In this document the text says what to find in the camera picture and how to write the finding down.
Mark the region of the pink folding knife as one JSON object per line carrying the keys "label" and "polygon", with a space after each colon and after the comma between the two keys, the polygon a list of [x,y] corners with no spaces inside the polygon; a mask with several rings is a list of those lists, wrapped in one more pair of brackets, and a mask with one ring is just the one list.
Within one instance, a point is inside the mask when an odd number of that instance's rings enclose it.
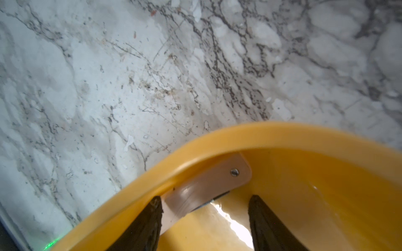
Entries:
{"label": "pink folding knife", "polygon": [[161,195],[161,232],[164,234],[187,214],[248,183],[252,169],[240,153],[208,161],[206,166]]}

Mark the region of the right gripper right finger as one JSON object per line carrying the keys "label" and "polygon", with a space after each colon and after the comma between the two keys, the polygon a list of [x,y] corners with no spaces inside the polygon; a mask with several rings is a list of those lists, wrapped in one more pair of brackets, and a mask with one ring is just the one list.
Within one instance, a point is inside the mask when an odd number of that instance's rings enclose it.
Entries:
{"label": "right gripper right finger", "polygon": [[308,250],[258,195],[251,197],[248,215],[256,251]]}

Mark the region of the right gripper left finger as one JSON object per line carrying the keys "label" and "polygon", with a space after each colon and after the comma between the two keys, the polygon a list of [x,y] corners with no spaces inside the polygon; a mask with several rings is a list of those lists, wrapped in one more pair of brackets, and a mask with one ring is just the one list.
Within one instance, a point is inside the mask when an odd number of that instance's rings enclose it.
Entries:
{"label": "right gripper left finger", "polygon": [[161,197],[155,196],[108,250],[157,250],[162,227],[162,215]]}

